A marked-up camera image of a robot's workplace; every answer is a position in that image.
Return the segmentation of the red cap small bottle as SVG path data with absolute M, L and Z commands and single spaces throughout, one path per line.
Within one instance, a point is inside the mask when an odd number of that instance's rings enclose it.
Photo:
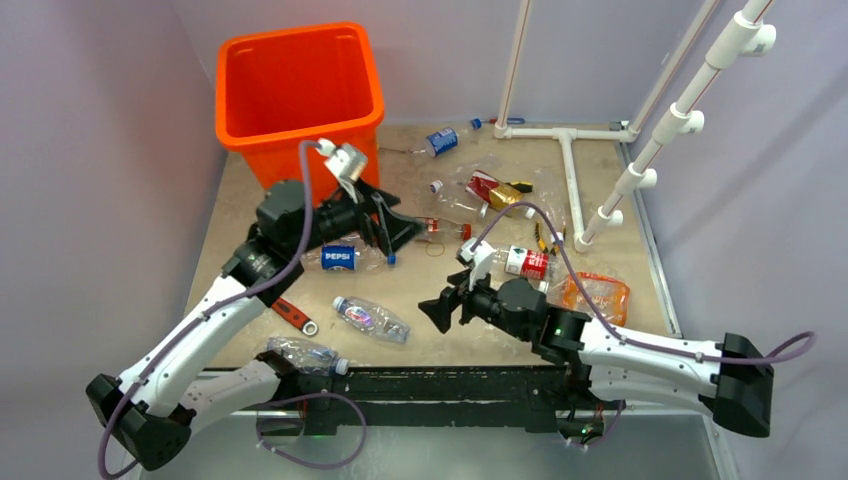
M 442 217 L 419 217 L 425 228 L 417 237 L 429 243 L 465 242 L 472 236 L 471 225 L 458 223 Z

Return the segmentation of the crushed red blue label bottle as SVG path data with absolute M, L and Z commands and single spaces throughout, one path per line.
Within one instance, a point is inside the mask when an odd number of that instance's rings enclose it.
M 342 320 L 370 338 L 399 345 L 408 341 L 409 325 L 377 303 L 355 296 L 337 296 L 332 307 Z

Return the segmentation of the red white label bottle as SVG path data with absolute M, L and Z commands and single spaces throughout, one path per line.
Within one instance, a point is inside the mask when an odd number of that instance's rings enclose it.
M 505 273 L 530 280 L 547 280 L 553 273 L 548 254 L 515 245 L 498 247 L 495 261 Z

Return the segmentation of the orange snack pouch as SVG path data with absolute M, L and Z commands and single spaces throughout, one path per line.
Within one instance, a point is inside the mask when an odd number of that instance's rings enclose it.
M 628 319 L 631 289 L 624 282 L 606 275 L 578 272 L 577 276 L 607 321 L 624 326 Z M 570 310 L 594 314 L 572 277 L 568 277 L 564 283 L 562 304 Z

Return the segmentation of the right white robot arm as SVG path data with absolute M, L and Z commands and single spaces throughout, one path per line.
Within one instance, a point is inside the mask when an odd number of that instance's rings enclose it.
M 744 336 L 694 341 L 607 330 L 596 317 L 549 303 L 523 278 L 493 288 L 487 279 L 471 286 L 456 274 L 418 308 L 442 333 L 458 312 L 462 324 L 479 318 L 529 343 L 541 359 L 569 366 L 573 373 L 562 379 L 561 392 L 573 406 L 636 400 L 702 413 L 748 437 L 771 433 L 774 369 Z

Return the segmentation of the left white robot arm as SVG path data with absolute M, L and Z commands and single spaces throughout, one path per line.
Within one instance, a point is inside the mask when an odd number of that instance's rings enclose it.
M 270 187 L 246 240 L 194 309 L 120 375 L 100 374 L 87 385 L 86 396 L 104 428 L 99 476 L 119 479 L 136 466 L 164 466 L 221 404 L 230 411 L 264 401 L 275 409 L 292 405 L 298 382 L 281 371 L 280 362 L 252 361 L 246 378 L 227 387 L 207 388 L 196 377 L 299 279 L 305 252 L 356 234 L 390 256 L 423 232 L 422 221 L 394 211 L 399 202 L 363 180 L 341 182 L 319 205 L 312 203 L 307 180 Z

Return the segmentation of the orange plastic bin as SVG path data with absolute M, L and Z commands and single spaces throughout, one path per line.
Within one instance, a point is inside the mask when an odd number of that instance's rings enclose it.
M 380 186 L 377 128 L 384 114 L 376 60 L 357 23 L 255 33 L 219 48 L 216 135 L 264 190 L 301 179 L 299 144 L 320 138 L 364 153 L 362 177 Z

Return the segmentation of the Pepsi label clear bottle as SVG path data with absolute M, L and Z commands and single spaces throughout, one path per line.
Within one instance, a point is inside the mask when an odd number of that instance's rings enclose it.
M 360 244 L 324 244 L 304 253 L 305 268 L 325 272 L 366 272 L 391 269 L 397 265 L 395 254 L 384 255 L 379 249 Z

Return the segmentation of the rubber band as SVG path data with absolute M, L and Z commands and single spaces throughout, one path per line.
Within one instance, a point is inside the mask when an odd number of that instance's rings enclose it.
M 429 243 L 425 247 L 425 253 L 429 257 L 440 257 L 445 252 L 445 246 L 441 243 Z

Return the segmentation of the large clear bottle white cap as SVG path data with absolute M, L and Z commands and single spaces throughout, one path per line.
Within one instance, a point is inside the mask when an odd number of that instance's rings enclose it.
M 482 222 L 488 206 L 469 193 L 462 182 L 434 180 L 429 184 L 434 213 L 458 223 Z

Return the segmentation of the blue label bottle far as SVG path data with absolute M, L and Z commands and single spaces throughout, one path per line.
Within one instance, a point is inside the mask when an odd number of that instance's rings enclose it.
M 422 137 L 407 152 L 426 154 L 431 158 L 436 158 L 456 147 L 473 143 L 481 128 L 482 121 L 479 118 L 473 118 L 462 124 L 446 126 Z

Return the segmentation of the red gold snack wrapper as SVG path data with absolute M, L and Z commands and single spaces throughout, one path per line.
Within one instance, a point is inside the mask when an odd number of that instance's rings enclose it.
M 465 190 L 497 211 L 522 201 L 524 196 L 517 188 L 482 170 L 472 172 L 466 182 Z

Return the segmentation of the crushed bottle at table edge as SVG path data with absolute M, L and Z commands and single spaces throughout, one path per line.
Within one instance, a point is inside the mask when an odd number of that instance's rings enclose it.
M 350 361 L 336 350 L 305 338 L 271 337 L 267 349 L 278 353 L 304 374 L 344 376 L 350 367 Z

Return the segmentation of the yellow black screwdriver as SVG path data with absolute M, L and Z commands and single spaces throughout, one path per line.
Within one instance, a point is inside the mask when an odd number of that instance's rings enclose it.
M 522 194 L 532 193 L 534 190 L 534 185 L 531 182 L 515 181 L 508 182 L 508 185 Z

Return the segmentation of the blue cap pen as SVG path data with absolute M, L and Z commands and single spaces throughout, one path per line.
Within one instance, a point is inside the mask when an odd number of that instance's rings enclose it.
M 496 124 L 498 122 L 499 119 L 496 117 L 488 119 L 488 123 L 490 124 Z M 503 120 L 503 123 L 506 125 L 523 125 L 525 124 L 525 122 L 526 120 L 523 117 L 507 117 L 505 120 Z

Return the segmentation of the white PVC diagonal pole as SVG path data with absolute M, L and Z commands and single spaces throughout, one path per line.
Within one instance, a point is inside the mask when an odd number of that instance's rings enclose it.
M 771 5 L 770 1 L 748 1 L 734 13 L 705 54 L 698 71 L 655 125 L 650 140 L 620 175 L 583 233 L 575 238 L 577 251 L 588 251 L 601 233 L 622 224 L 623 214 L 618 206 L 626 196 L 656 185 L 657 173 L 651 164 L 665 146 L 680 135 L 703 129 L 704 114 L 696 106 L 719 75 L 738 58 L 763 56 L 773 48 L 776 28 L 764 22 Z

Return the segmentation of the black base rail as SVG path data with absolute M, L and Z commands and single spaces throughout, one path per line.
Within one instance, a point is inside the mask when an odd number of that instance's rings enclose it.
M 589 392 L 588 371 L 567 366 L 353 367 L 308 375 L 277 353 L 260 353 L 280 383 L 270 408 L 293 400 L 310 436 L 341 426 L 522 428 L 554 433 L 579 410 L 614 404 Z

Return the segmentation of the white PVC pipe frame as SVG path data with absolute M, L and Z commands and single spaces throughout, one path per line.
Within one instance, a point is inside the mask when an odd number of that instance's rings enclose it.
M 551 138 L 576 195 L 577 140 L 630 144 L 722 7 L 720 1 L 492 1 L 477 15 L 505 61 L 495 132 Z M 506 125 L 523 117 L 523 125 Z

